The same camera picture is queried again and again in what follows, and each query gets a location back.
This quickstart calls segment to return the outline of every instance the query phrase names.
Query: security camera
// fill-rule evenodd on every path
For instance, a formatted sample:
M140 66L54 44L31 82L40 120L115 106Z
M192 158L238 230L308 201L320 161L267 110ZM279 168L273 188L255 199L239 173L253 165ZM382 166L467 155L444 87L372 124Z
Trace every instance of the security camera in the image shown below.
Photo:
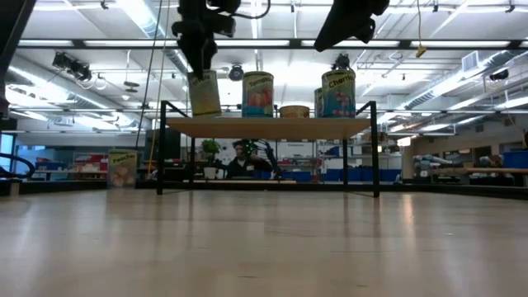
M234 82L241 81L243 75L244 75L244 71L242 70L242 65L235 64L231 68L231 71L229 71L229 79L231 79Z

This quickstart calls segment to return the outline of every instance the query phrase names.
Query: person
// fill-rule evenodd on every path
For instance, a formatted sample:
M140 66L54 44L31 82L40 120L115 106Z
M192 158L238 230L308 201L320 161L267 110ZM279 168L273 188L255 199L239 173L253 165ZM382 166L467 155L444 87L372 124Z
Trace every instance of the person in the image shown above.
M233 177L253 177L253 173L256 170L271 172L273 168L263 158L257 156L257 152L252 152L251 156L247 157L243 149L243 141L239 140L233 143L233 148L236 153L236 157L228 165L227 178Z

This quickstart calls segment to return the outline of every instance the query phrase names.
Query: cylindrical tin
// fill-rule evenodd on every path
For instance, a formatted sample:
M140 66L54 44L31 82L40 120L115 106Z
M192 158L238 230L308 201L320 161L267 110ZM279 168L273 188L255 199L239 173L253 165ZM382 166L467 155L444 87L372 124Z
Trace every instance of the cylindrical tin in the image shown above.
M273 117L273 75L248 72L242 85L242 117Z
M323 116L356 117L356 74L334 70L323 74Z
M321 87L313 91L313 102L315 105L315 117L323 117L323 89Z
M193 117L216 117L222 115L216 71L205 70L204 79L198 79L194 73L187 74L189 81L189 99Z
M279 109L281 118L309 118L310 109L306 106L283 106Z

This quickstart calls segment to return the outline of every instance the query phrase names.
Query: hanging wire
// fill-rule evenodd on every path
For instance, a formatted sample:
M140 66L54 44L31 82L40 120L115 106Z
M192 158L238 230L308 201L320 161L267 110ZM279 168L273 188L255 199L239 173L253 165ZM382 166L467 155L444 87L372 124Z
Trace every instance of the hanging wire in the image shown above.
M158 20L156 21L156 31L154 32L154 40L152 43L152 50L150 52L150 62L148 62L148 72L147 72L147 84L145 85L145 96L143 98L143 105L141 106L141 116L139 118L139 127L138 127L138 134L135 138L135 147L134 149L137 151L139 146L139 134L141 133L141 125L143 124L143 118L145 115L145 104L147 102L147 95L149 94L149 83L150 83L150 74L152 72L152 62L154 61L154 52L156 51L156 40L158 38L158 31L159 31L159 22L161 21L162 16L162 6L159 6L158 10Z
M268 14L268 12L270 12L270 8L271 8L271 0L267 0L266 10L259 16L248 16L248 15L244 15L244 14L240 14L240 13L236 13L236 12L232 13L230 16L231 17L241 17L241 18L245 18L247 20L256 20L256 19L265 17Z
M171 6L171 0L168 0L168 6ZM165 31L168 30L168 18L170 17L170 9L167 9L167 24L165 25ZM165 35L165 39L163 41L163 50L167 47L167 36ZM163 71L165 70L165 54L162 57L162 72L159 76L159 86L158 86L158 101L156 102L156 116L154 117L154 129L156 128L156 124L158 123L158 108L159 108L159 102L161 101L162 97L162 81L163 81ZM152 145L150 147L150 157L148 158L148 168L147 168L147 175L150 175L150 168L152 167L152 158L154 156L154 144L156 143L156 133L153 133L152 137Z

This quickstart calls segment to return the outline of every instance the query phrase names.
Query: shelf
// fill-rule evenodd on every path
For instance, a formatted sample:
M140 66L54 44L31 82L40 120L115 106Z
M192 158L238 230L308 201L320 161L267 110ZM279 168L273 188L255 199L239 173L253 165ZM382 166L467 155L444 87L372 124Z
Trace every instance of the shelf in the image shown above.
M172 118L167 125L193 138L349 139L370 127L362 119Z

